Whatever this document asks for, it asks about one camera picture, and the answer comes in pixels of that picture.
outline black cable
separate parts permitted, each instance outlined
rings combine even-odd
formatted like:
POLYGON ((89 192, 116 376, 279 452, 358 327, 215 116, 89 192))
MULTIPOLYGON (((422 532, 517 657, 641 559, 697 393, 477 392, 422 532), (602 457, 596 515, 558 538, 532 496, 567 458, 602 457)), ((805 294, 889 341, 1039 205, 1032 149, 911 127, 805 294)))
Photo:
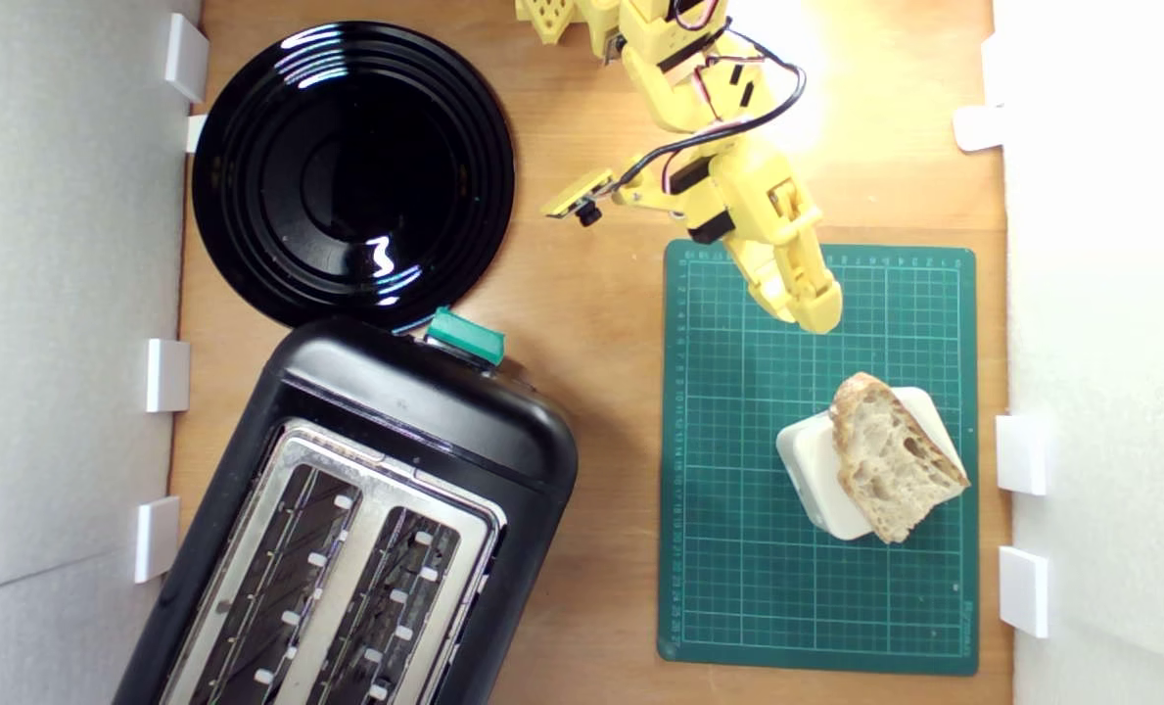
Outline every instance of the black cable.
POLYGON ((724 31, 733 33, 733 35, 738 36, 739 40, 746 41, 748 44, 751 44, 757 52, 764 54, 765 58, 771 59, 771 62, 773 62, 774 64, 778 64, 779 66, 782 66, 787 71, 793 72, 793 74, 795 74, 797 79, 797 83, 795 84, 795 92, 793 92, 792 97, 787 98, 786 102, 782 102, 781 106, 773 108, 773 111, 766 112, 761 116, 754 117, 754 120, 746 121, 746 123, 737 124, 725 129, 719 129, 716 133, 695 134, 694 137, 679 140, 679 142, 663 144, 663 147, 658 147, 656 149, 652 149, 652 151, 647 152, 647 156, 636 162, 634 165, 630 166, 630 169, 624 175, 622 175, 620 178, 617 179, 617 181, 612 185, 612 191, 616 191, 616 188, 620 188, 625 186, 627 183, 631 183, 631 180, 634 180, 634 177, 637 177, 639 172, 641 172, 641 170, 647 169, 648 164, 652 164, 652 162, 659 159, 663 155, 670 155, 670 152, 673 151, 683 151, 683 149, 689 149, 693 147, 698 147, 701 144, 716 142, 716 140, 725 140, 729 137, 734 137, 736 134, 751 133, 751 130, 755 128, 764 127, 771 123, 771 121, 778 120, 778 117, 785 115, 786 112, 789 111, 789 108, 795 107, 796 102, 800 102, 800 98, 803 97, 803 90, 807 88, 807 81, 809 81, 809 77, 807 77, 807 71, 804 71, 802 66, 797 66, 796 64, 786 62, 786 59, 779 57, 778 54, 769 52, 768 48, 765 47, 764 44, 758 43, 758 41, 751 40, 750 36, 734 31, 732 30, 732 28, 729 27, 730 27, 730 19, 726 19, 724 31))

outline black plate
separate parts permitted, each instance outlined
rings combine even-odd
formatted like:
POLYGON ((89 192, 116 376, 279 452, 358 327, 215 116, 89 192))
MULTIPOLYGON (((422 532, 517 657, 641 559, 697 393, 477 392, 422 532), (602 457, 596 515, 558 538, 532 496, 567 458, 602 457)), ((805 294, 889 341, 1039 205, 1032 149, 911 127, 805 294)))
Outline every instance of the black plate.
POLYGON ((288 326, 428 320, 499 250, 513 187, 506 121, 477 71, 378 22, 263 50, 215 99, 194 156, 203 244, 288 326))

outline white wall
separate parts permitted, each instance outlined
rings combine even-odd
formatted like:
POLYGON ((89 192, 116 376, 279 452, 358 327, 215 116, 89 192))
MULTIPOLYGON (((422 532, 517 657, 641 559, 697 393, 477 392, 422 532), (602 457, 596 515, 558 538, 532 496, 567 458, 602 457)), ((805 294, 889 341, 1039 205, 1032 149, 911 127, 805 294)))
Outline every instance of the white wall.
POLYGON ((0 702, 106 702, 157 585, 134 508, 171 419, 187 104, 162 80, 198 0, 0 0, 0 702))
POLYGON ((996 0, 1012 411, 1051 433, 1014 543, 1050 558, 1018 705, 1164 705, 1164 0, 996 0))

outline white block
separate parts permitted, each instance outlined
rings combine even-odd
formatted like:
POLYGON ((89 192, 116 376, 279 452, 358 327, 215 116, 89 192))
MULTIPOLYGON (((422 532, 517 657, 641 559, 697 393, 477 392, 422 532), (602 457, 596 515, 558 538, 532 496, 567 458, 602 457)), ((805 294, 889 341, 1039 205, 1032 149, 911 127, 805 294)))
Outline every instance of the white block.
MULTIPOLYGON (((895 387, 892 392, 925 429, 930 441, 943 449, 958 468, 963 468, 957 447, 952 444, 943 416, 929 393, 914 386, 895 387)), ((828 411, 783 428, 778 434, 778 453, 814 525, 843 541, 859 539, 873 530, 868 519, 838 483, 840 461, 833 448, 833 421, 829 420, 828 411)))
POLYGON ((182 500, 164 497, 139 505, 139 543, 133 563, 133 581, 143 584, 163 575, 177 558, 182 500))
POLYGON ((154 337, 147 343, 147 411, 189 410, 189 343, 154 337))
POLYGON ((169 57, 164 79, 190 102, 203 102, 206 93, 206 36, 183 14, 173 13, 169 26, 169 57))
POLYGON ((198 151, 198 138, 203 134, 203 126, 206 124, 206 115, 191 115, 189 116, 189 124, 186 130, 186 154, 193 155, 198 151))
POLYGON ((1046 494, 1046 434, 1042 425, 1024 416, 994 416, 994 464, 1002 490, 1046 494))
POLYGON ((1048 638, 1048 560, 999 548, 999 617, 1038 639, 1048 638))
POLYGON ((999 106, 965 106, 957 108, 951 126, 957 134, 957 145, 963 151, 980 151, 999 147, 1006 137, 1006 113, 999 106))

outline bread crust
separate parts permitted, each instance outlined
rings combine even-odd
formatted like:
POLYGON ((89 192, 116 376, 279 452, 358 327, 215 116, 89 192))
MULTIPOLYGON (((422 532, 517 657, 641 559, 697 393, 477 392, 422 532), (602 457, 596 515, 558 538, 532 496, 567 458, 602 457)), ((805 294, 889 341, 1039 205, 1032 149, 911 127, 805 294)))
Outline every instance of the bread crust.
POLYGON ((925 456, 916 456, 917 463, 932 465, 934 469, 939 470, 941 473, 949 478, 953 485, 958 485, 957 491, 939 501, 952 499, 965 491, 970 486, 970 477, 965 476, 961 469, 954 464, 954 461, 949 458, 943 449, 935 444, 930 435, 921 427, 921 423, 917 423, 913 412, 908 411, 907 406, 903 406, 889 385, 868 373, 852 375, 851 378, 844 380, 835 393, 832 405, 829 406, 829 419, 833 421, 833 446, 838 453, 838 458, 840 458, 838 483, 840 483, 847 496, 851 497, 860 512, 872 524, 873 530, 878 533, 878 539, 886 541, 886 543, 894 543, 894 541, 908 539, 908 533, 911 532, 917 522, 921 522, 921 519, 929 514, 930 510, 934 508, 934 504, 925 507, 921 517, 916 518, 916 521, 909 526, 883 528, 879 526, 880 522, 878 521, 876 511, 872 501, 860 498, 856 473, 859 472, 860 463, 865 458, 859 458, 851 451, 851 439, 858 433, 854 419, 858 415, 859 407, 866 405, 866 403, 873 403, 875 399, 882 403, 882 405, 888 406, 890 415, 897 418, 907 427, 908 436, 915 439, 918 448, 927 450, 925 456))

